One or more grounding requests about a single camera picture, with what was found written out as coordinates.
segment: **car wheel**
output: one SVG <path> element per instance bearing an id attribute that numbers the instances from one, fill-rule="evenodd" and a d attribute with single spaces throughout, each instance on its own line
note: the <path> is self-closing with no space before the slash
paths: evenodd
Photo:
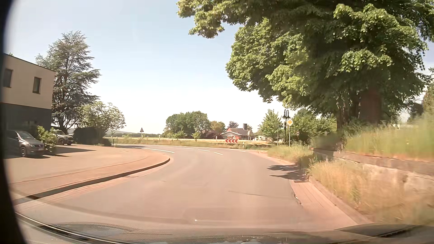
<path id="1" fill-rule="evenodd" d="M 27 156 L 27 149 L 26 147 L 21 147 L 20 148 L 20 153 L 22 157 L 26 157 Z"/>

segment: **paved parking area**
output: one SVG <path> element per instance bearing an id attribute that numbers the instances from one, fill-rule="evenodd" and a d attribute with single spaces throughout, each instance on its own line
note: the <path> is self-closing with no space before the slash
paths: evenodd
<path id="1" fill-rule="evenodd" d="M 143 150 L 93 145 L 57 146 L 56 156 L 14 157 L 5 160 L 9 183 L 71 174 L 105 166 L 129 163 L 149 156 Z"/>

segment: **building window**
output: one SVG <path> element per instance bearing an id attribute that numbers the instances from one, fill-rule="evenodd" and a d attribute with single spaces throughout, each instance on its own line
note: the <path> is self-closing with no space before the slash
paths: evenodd
<path id="1" fill-rule="evenodd" d="M 41 88 L 41 78 L 35 77 L 33 80 L 33 93 L 39 94 L 39 89 Z"/>
<path id="2" fill-rule="evenodd" d="M 12 70 L 4 69 L 3 71 L 3 86 L 10 87 L 10 81 L 12 80 Z"/>

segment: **curved road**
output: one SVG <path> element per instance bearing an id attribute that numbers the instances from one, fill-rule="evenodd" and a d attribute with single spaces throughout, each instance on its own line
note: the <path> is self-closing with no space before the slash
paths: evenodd
<path id="1" fill-rule="evenodd" d="M 327 229 L 306 211 L 290 180 L 302 177 L 254 153 L 223 148 L 128 145 L 156 150 L 171 161 L 151 171 L 20 204 L 19 212 L 46 223 L 97 222 L 139 229 Z"/>

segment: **sky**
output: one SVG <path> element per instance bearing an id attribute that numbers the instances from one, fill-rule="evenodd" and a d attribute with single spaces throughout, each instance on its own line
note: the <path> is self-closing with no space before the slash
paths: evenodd
<path id="1" fill-rule="evenodd" d="M 214 39 L 191 36 L 193 19 L 179 18 L 176 2 L 15 0 L 5 52 L 34 63 L 62 33 L 80 30 L 102 74 L 90 92 L 122 111 L 122 131 L 162 133 L 168 116 L 198 110 L 210 121 L 247 123 L 256 131 L 268 109 L 283 114 L 280 102 L 264 103 L 228 78 L 225 64 L 238 27 L 225 26 Z M 425 65 L 432 67 L 429 46 Z"/>

